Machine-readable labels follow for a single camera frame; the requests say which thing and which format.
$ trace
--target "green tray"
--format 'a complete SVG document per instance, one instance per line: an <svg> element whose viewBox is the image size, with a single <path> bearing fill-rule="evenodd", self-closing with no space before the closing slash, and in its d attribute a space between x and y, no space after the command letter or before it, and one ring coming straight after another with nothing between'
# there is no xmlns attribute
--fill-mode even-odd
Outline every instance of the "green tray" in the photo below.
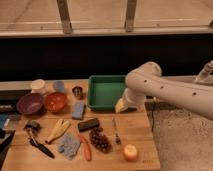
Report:
<svg viewBox="0 0 213 171"><path fill-rule="evenodd" d="M123 75L90 76L88 106L94 111L113 111L125 87Z"/></svg>

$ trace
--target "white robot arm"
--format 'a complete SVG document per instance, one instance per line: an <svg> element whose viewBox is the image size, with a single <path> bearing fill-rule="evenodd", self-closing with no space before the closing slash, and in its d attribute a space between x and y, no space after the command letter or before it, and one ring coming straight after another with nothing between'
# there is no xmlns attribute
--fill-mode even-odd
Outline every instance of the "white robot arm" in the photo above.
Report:
<svg viewBox="0 0 213 171"><path fill-rule="evenodd" d="M213 120L213 87L160 76L161 68L154 62L147 62L128 73L122 97L124 106L139 108L148 95Z"/></svg>

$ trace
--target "cable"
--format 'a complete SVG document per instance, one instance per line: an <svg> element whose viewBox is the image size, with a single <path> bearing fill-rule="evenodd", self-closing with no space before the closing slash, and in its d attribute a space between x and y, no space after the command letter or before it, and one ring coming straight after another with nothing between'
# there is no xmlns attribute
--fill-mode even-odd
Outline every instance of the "cable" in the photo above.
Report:
<svg viewBox="0 0 213 171"><path fill-rule="evenodd" d="M154 110L155 110L155 107L156 107L156 98L154 97L154 104L152 106L152 132L154 131L154 127L155 127L155 118L154 118Z"/></svg>

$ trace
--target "gray cloth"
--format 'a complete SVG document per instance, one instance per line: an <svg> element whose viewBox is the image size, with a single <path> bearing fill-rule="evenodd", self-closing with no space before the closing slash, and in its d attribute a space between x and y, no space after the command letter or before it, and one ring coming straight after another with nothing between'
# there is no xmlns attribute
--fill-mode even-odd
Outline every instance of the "gray cloth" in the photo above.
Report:
<svg viewBox="0 0 213 171"><path fill-rule="evenodd" d="M71 160L77 154L79 147L80 140L70 133L65 133L59 140L58 152Z"/></svg>

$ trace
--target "purple bowl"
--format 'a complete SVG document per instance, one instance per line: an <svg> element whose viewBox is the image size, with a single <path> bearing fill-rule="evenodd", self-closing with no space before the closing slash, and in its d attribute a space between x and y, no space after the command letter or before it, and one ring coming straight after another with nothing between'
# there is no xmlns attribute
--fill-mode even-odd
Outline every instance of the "purple bowl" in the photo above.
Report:
<svg viewBox="0 0 213 171"><path fill-rule="evenodd" d="M16 104L17 110L26 115L36 114L42 110L44 98L39 93L22 96Z"/></svg>

